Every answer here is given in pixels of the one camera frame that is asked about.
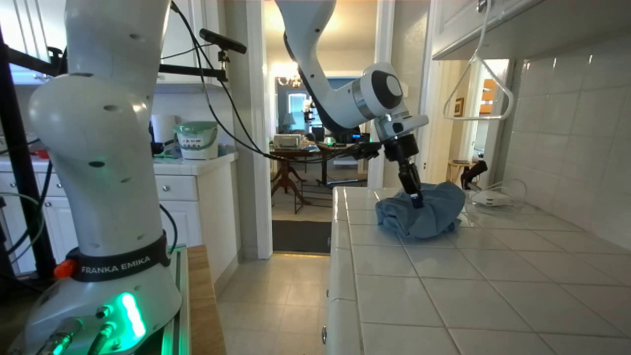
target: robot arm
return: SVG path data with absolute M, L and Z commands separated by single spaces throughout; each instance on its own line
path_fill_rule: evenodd
M 412 116 L 402 102 L 402 86 L 394 68 L 374 62 L 362 76 L 331 88 L 315 54 L 317 39 L 329 21 L 335 0 L 276 0 L 283 17 L 283 41 L 297 72 L 313 96 L 321 121 L 331 131 L 345 131 L 374 119 L 376 135 L 390 161 L 398 161 L 398 179 L 416 206 L 421 206 L 418 169 L 410 155 L 418 153 L 412 129 L 427 123 L 427 116 Z

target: white tile countertop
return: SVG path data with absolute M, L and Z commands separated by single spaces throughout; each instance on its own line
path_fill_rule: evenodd
M 153 159 L 153 171 L 163 175 L 205 175 L 212 169 L 234 161 L 236 153 L 218 155 L 214 159 Z M 47 159 L 31 157 L 33 171 L 45 171 Z M 0 171 L 11 171 L 7 155 L 0 157 Z
M 631 352 L 629 250 L 528 204 L 400 240 L 374 212 L 394 192 L 335 187 L 329 352 Z

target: ceiling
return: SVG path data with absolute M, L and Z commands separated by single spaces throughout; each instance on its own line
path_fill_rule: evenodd
M 337 0 L 333 15 L 317 43 L 319 50 L 374 45 L 376 0 Z M 283 50 L 283 23 L 274 0 L 264 0 L 264 35 L 268 50 Z

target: drawer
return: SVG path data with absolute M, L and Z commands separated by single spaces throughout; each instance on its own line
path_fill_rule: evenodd
M 197 198 L 197 185 L 193 175 L 155 175 L 159 198 Z
M 0 190 L 17 192 L 13 173 L 0 173 Z
M 45 181 L 45 173 L 35 173 L 35 179 L 37 179 L 37 188 L 41 192 L 43 188 L 43 181 Z M 65 196 L 65 188 L 57 177 L 57 173 L 51 173 L 51 181 L 47 185 L 47 192 L 45 194 L 53 194 L 53 196 Z

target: blue towel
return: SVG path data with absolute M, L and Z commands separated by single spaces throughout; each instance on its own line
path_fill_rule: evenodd
M 433 238 L 457 226 L 457 214 L 465 204 L 465 192 L 445 181 L 421 185 L 423 206 L 414 208 L 406 192 L 376 202 L 378 224 L 400 238 Z

